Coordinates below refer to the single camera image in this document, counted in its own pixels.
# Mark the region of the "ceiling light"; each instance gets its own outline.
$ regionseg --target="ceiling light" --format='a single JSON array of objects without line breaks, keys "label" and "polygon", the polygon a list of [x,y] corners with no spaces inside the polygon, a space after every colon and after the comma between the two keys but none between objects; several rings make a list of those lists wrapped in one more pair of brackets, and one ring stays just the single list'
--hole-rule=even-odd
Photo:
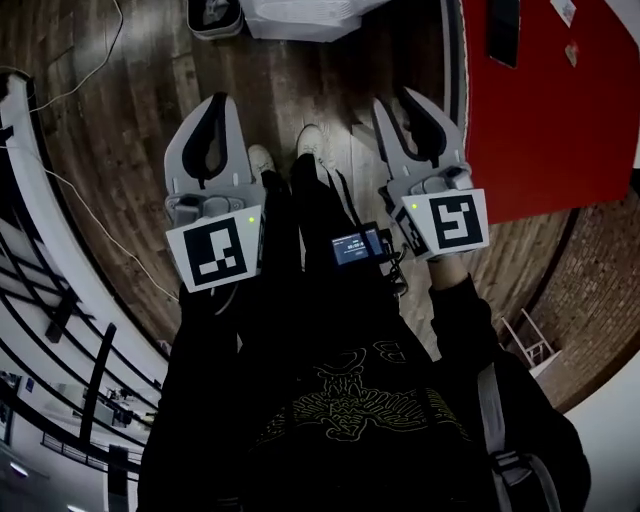
[{"label": "ceiling light", "polygon": [[14,470],[16,473],[18,473],[20,476],[23,476],[23,477],[25,477],[25,478],[29,476],[29,472],[28,472],[26,469],[24,469],[22,466],[18,466],[18,464],[16,464],[15,462],[12,462],[12,463],[11,463],[11,464],[9,464],[9,465],[10,465],[10,466],[13,468],[13,470]]}]

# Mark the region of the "white bag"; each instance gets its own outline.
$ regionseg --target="white bag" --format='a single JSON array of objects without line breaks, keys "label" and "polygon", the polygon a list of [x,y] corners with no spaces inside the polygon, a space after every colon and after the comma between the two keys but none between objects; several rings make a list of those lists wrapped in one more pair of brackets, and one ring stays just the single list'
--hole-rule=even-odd
[{"label": "white bag", "polygon": [[389,0],[240,0],[257,39],[330,42],[360,28],[361,16]]}]

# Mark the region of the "hand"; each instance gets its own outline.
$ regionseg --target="hand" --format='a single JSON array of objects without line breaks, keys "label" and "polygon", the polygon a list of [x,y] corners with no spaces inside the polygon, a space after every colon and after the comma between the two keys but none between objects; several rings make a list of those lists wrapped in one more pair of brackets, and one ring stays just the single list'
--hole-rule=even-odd
[{"label": "hand", "polygon": [[429,260],[429,272],[433,289],[436,291],[453,288],[469,275],[458,254],[449,254]]}]

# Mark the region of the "graphic print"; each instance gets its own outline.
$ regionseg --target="graphic print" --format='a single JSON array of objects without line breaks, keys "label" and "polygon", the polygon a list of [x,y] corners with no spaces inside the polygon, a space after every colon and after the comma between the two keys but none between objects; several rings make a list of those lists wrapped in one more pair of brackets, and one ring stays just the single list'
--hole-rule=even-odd
[{"label": "graphic print", "polygon": [[[379,347],[380,356],[386,360]],[[393,352],[394,358],[401,362],[402,352]],[[325,435],[335,441],[356,442],[362,432],[373,425],[394,432],[413,432],[440,423],[454,423],[464,434],[455,416],[448,409],[440,395],[431,389],[426,390],[428,406],[436,414],[432,416],[432,425],[425,417],[419,403],[418,393],[412,390],[406,393],[391,393],[379,389],[367,388],[362,383],[363,362],[367,355],[365,348],[344,352],[340,356],[345,361],[340,367],[322,365],[315,367],[317,375],[323,380],[323,391],[301,396],[293,402],[293,417],[296,427],[303,425],[325,425]],[[285,410],[269,422],[258,439],[256,446],[272,441],[285,432]]]}]

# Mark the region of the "black sweatshirt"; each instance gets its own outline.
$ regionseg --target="black sweatshirt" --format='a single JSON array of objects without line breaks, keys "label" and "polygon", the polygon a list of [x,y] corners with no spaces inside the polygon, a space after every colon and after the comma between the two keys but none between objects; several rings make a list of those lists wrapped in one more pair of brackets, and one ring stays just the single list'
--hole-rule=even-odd
[{"label": "black sweatshirt", "polygon": [[[355,321],[344,311],[307,312],[292,335],[234,357],[242,306],[217,320],[215,342],[203,342],[203,319],[212,319],[182,294],[139,510],[213,510],[236,496],[247,512],[495,509],[477,399],[478,373],[491,362],[507,447],[538,455],[563,511],[581,510],[589,469],[575,429],[500,349],[471,279],[431,297],[436,363],[397,313]],[[514,511],[540,510],[537,491],[521,486]]]}]

